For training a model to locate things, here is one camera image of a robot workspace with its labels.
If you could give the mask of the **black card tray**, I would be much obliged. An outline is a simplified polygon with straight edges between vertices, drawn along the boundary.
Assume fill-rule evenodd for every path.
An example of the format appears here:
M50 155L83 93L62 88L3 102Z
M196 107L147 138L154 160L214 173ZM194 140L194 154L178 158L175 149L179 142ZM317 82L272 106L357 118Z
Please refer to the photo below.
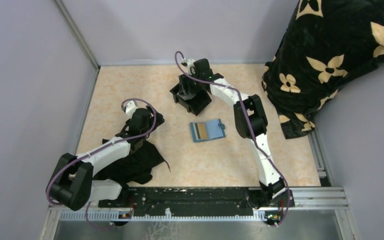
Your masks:
M180 84L176 84L170 91L176 104L180 104L188 113L195 116L199 115L211 102L212 99L205 90L199 90L191 99L183 99L178 93L180 92Z

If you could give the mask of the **yellow credit card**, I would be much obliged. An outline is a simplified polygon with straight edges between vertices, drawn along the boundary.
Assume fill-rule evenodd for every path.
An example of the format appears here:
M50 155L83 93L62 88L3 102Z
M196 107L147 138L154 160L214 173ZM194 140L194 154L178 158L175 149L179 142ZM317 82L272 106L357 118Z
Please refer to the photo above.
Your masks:
M197 122L194 125L195 125L196 138L198 140L207 140L209 137L208 137L206 123Z

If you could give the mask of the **blue card holder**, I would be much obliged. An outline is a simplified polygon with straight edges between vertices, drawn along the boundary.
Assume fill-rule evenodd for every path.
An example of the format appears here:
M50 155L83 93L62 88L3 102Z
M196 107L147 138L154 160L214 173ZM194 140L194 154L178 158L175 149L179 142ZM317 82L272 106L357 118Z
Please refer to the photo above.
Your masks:
M197 139L195 123L205 122L208 139L199 140ZM223 124L220 118L215 118L207 121L195 121L189 123L192 141L194 143L208 142L217 139L223 139L226 137L226 126Z

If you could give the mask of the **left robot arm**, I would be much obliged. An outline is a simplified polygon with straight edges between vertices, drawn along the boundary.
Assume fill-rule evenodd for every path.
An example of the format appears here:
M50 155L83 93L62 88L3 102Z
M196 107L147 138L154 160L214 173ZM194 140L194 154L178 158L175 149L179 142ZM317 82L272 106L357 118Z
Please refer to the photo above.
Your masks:
M128 183L148 183L152 170L165 162L148 137L165 122L151 106L126 111L129 119L111 139L79 155L63 154L52 173L46 196L52 204L77 211L91 202L129 203Z

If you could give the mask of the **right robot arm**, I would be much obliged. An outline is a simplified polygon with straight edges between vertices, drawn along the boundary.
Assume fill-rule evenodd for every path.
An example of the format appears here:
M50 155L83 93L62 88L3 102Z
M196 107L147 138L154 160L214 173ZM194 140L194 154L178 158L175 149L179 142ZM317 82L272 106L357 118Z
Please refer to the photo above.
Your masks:
M291 199L290 187L274 164L268 139L268 119L259 95L242 93L223 75L214 73L206 58L176 61L182 72L179 83L171 89L175 103L197 116L211 103L210 96L223 100L232 107L235 129L253 147L261 186L261 199L267 206L275 206L281 197Z

